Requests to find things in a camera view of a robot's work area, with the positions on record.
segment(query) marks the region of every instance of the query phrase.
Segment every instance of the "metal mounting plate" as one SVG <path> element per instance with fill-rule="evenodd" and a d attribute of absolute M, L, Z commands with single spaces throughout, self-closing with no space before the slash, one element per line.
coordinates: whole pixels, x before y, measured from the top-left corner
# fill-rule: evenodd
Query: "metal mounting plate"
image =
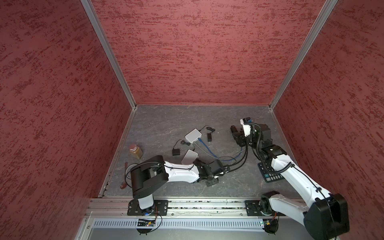
<path fill-rule="evenodd" d="M 155 204 L 155 207 L 157 207 L 158 214 L 161 216 L 166 216 L 167 210 L 168 210 L 168 200 L 153 200 L 153 202 Z M 133 199 L 132 201 L 129 202 L 127 215 L 128 216 L 141 215 L 139 201 L 137 199 Z"/>
<path fill-rule="evenodd" d="M 259 206 L 259 200 L 246 200 L 245 202 L 245 209 L 247 210 L 247 216 L 258 216 L 258 217 L 265 217 L 258 209 Z M 276 216 L 285 216 L 282 213 L 277 213 Z"/>

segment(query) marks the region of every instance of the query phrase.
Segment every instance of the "calculator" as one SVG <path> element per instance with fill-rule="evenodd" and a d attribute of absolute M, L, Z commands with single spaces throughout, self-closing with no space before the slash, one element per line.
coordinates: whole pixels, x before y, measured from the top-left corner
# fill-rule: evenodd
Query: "calculator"
<path fill-rule="evenodd" d="M 257 164 L 259 166 L 260 172 L 263 175 L 265 182 L 275 182 L 284 179 L 281 174 L 269 174 L 264 170 L 263 164 L 260 162 Z M 274 170 L 271 166 L 267 165 L 268 170 Z"/>

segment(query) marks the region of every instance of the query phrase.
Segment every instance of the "black cable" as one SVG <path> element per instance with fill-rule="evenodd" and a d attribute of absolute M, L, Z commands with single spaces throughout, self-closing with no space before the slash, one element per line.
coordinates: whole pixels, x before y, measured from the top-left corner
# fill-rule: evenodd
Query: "black cable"
<path fill-rule="evenodd" d="M 139 163 L 138 165 L 136 165 L 135 167 L 133 167 L 131 170 L 129 170 L 128 173 L 132 172 L 133 170 L 138 169 L 139 167 L 141 167 L 142 165 L 147 164 L 147 163 L 156 163 L 156 164 L 158 164 L 158 166 L 152 166 L 152 167 L 160 167 L 162 165 L 159 162 L 142 162 L 142 163 Z"/>
<path fill-rule="evenodd" d="M 230 157 L 230 156 L 224 156 L 224 157 L 232 158 L 232 160 L 235 160 L 235 163 L 237 162 L 236 158 L 234 158 L 234 157 Z"/>
<path fill-rule="evenodd" d="M 149 231 L 149 232 L 147 232 L 147 233 L 150 233 L 150 232 L 154 232 L 156 229 L 158 229 L 160 226 L 161 226 L 161 224 L 163 223 L 163 217 L 159 214 L 159 211 L 157 211 L 157 212 L 146 212 L 146 213 L 148 213 L 148 214 L 155 214 L 155 215 L 157 215 L 157 216 L 160 216 L 160 218 L 161 218 L 161 222 L 160 222 L 160 224 L 155 228 L 155 229 L 152 229 L 151 231 Z"/>
<path fill-rule="evenodd" d="M 176 146 L 176 144 L 177 144 L 179 141 L 181 141 L 180 144 L 185 144 L 185 145 L 187 145 L 187 146 L 189 146 L 189 145 L 192 144 L 192 145 L 193 145 L 193 150 L 192 150 L 192 151 L 194 151 L 194 150 L 196 149 L 196 147 L 195 147 L 195 145 L 194 145 L 193 143 L 191 143 L 191 142 L 186 142 L 185 140 L 182 140 L 182 139 L 179 139 L 179 140 L 175 143 L 175 146 Z"/>
<path fill-rule="evenodd" d="M 204 127 L 202 127 L 202 128 L 199 130 L 199 132 L 201 132 L 205 127 L 207 127 L 207 130 L 208 130 L 208 131 L 211 131 L 211 132 L 216 131 L 216 129 L 214 129 L 213 127 L 210 127 L 210 126 L 208 126 L 208 125 L 205 125 Z"/>
<path fill-rule="evenodd" d="M 296 169 L 298 172 L 300 172 L 301 174 L 303 174 L 306 178 L 308 178 L 308 180 L 312 183 L 312 185 L 316 188 L 316 190 L 318 190 L 321 195 L 324 197 L 324 199 L 326 199 L 326 197 L 324 196 L 324 194 L 321 192 L 321 189 L 319 189 L 312 181 L 311 179 L 306 175 L 304 174 L 302 171 L 300 171 L 299 169 L 297 169 L 295 166 L 293 166 L 294 169 Z M 331 206 L 329 205 L 328 203 L 328 200 L 325 200 L 327 202 L 327 205 L 329 207 L 329 211 L 331 211 Z M 335 221 L 333 219 L 333 216 L 332 216 L 332 213 L 330 214 L 331 215 L 331 219 L 332 219 L 332 222 L 333 222 L 333 231 L 336 233 L 336 229 L 334 228 L 334 224 L 335 224 Z"/>
<path fill-rule="evenodd" d="M 179 139 L 176 143 L 175 143 L 175 146 L 173 146 L 173 148 L 172 149 L 175 149 L 175 147 L 176 147 L 176 144 L 179 142 L 179 141 L 182 141 L 181 139 Z"/>
<path fill-rule="evenodd" d="M 247 151 L 248 151 L 248 146 L 245 145 L 245 153 L 246 153 Z M 229 165 L 227 165 L 227 166 L 231 167 L 231 166 L 234 166 L 234 165 L 236 165 L 236 164 L 239 164 L 239 163 L 244 159 L 244 157 L 245 157 L 245 153 L 244 153 L 243 157 L 242 157 L 238 162 L 234 162 L 234 163 L 229 164 Z"/>
<path fill-rule="evenodd" d="M 125 183 L 128 185 L 128 187 L 132 188 L 132 187 L 128 184 L 128 182 L 127 182 L 127 176 L 128 176 L 128 174 L 129 174 L 129 172 L 125 175 L 124 180 L 125 180 Z"/>
<path fill-rule="evenodd" d="M 253 140 L 253 135 L 255 134 L 255 131 L 252 131 L 252 126 L 257 126 L 259 128 L 259 134 L 258 134 L 257 142 L 256 142 L 256 152 L 257 152 L 257 155 L 255 155 L 255 156 L 257 156 L 260 159 L 258 152 L 259 152 L 260 139 L 261 139 L 262 134 L 263 134 L 262 129 L 261 129 L 261 127 L 257 123 L 254 123 L 254 122 L 247 122 L 247 123 L 244 123 L 244 124 L 245 125 L 251 125 L 252 140 Z"/>
<path fill-rule="evenodd" d="M 168 166 L 164 165 L 164 167 L 168 167 L 170 169 L 182 169 L 182 170 L 191 170 L 194 166 L 195 166 L 195 164 L 193 164 L 193 166 L 190 168 L 179 168 L 179 167 L 168 167 Z"/>
<path fill-rule="evenodd" d="M 294 166 L 292 162 L 289 162 L 285 167 L 283 167 L 283 168 L 280 169 L 279 171 L 271 171 L 271 170 L 269 170 L 269 169 L 266 167 L 266 163 L 265 163 L 265 161 L 262 160 L 262 159 L 260 159 L 260 158 L 256 155 L 256 153 L 254 152 L 253 148 L 252 148 L 252 152 L 253 152 L 253 154 L 255 155 L 255 157 L 256 157 L 258 160 L 261 161 L 261 163 L 263 164 L 264 170 L 265 170 L 267 173 L 269 173 L 269 174 L 280 174 L 280 173 L 283 173 L 283 172 L 287 171 L 288 168 Z"/>
<path fill-rule="evenodd" d="M 311 179 L 306 175 L 306 174 L 304 174 L 302 171 L 300 171 L 299 169 L 297 169 L 295 166 L 293 166 L 293 168 L 294 169 L 296 169 L 298 172 L 300 172 L 301 174 L 303 174 L 306 178 L 308 178 L 308 180 L 312 183 L 312 185 L 323 195 L 323 197 L 324 198 L 326 198 L 325 196 L 324 196 L 324 194 L 321 192 L 321 190 L 319 190 L 318 188 L 317 188 L 317 186 L 311 181 Z"/>
<path fill-rule="evenodd" d="M 244 159 L 243 163 L 242 163 L 238 168 L 229 170 L 229 171 L 226 172 L 226 173 L 233 172 L 233 171 L 235 171 L 235 170 L 241 168 L 241 167 L 245 164 L 245 161 L 247 160 L 247 157 L 248 157 L 248 147 L 245 149 L 245 155 L 244 155 L 244 156 L 245 156 L 245 159 Z"/>

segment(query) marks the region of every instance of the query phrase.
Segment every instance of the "jar lid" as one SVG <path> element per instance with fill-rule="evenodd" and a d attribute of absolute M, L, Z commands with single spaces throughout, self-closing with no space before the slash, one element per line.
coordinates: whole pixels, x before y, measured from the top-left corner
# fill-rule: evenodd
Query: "jar lid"
<path fill-rule="evenodd" d="M 130 149 L 131 151 L 136 150 L 136 148 L 137 148 L 137 145 L 134 144 L 134 143 L 132 143 L 131 145 L 129 145 L 129 149 Z"/>

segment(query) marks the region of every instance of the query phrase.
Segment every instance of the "power cord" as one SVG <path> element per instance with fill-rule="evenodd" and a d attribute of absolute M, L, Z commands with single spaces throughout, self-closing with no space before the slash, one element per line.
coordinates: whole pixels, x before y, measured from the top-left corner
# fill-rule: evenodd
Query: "power cord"
<path fill-rule="evenodd" d="M 201 132 L 205 127 L 207 127 L 206 129 L 207 129 L 208 131 L 211 131 L 211 133 L 214 132 L 214 131 L 216 131 L 216 129 L 214 129 L 213 127 L 210 127 L 210 126 L 208 126 L 208 125 L 205 125 L 204 127 L 202 127 L 202 128 L 199 130 L 199 132 Z"/>
<path fill-rule="evenodd" d="M 245 147 L 245 154 L 244 154 L 243 158 L 244 158 L 244 157 L 245 157 L 245 159 L 244 159 L 243 163 L 242 163 L 239 167 L 237 167 L 237 168 L 235 168 L 235 169 L 232 169 L 232 170 L 229 170 L 229 171 L 226 172 L 226 173 L 233 172 L 233 171 L 235 171 L 235 170 L 241 168 L 241 167 L 245 164 L 245 161 L 247 160 L 247 157 L 248 157 L 248 146 Z M 238 164 L 238 163 L 240 163 L 241 160 L 238 161 L 238 162 L 235 162 L 234 164 L 232 164 L 232 166 L 233 166 L 233 165 L 236 165 L 236 164 Z"/>
<path fill-rule="evenodd" d="M 245 146 L 245 153 L 247 153 L 248 152 L 248 146 Z M 238 162 L 234 162 L 234 163 L 232 163 L 232 164 L 229 164 L 229 165 L 227 165 L 227 166 L 229 166 L 229 167 L 232 167 L 232 166 L 234 166 L 234 165 L 236 165 L 236 164 L 239 164 L 244 158 L 245 158 L 245 155 L 246 154 L 244 154 L 243 155 L 243 157 L 238 161 Z"/>
<path fill-rule="evenodd" d="M 196 149 L 196 147 L 195 147 L 195 145 L 194 145 L 193 143 L 186 142 L 185 140 L 182 140 L 182 139 L 179 139 L 179 140 L 175 143 L 175 146 L 173 146 L 172 149 L 175 149 L 175 147 L 176 147 L 176 145 L 177 145 L 177 143 L 178 143 L 179 141 L 181 141 L 180 144 L 183 144 L 183 145 L 187 145 L 187 146 L 189 146 L 189 145 L 193 145 L 193 150 L 192 150 L 192 151 L 194 151 L 194 150 Z"/>

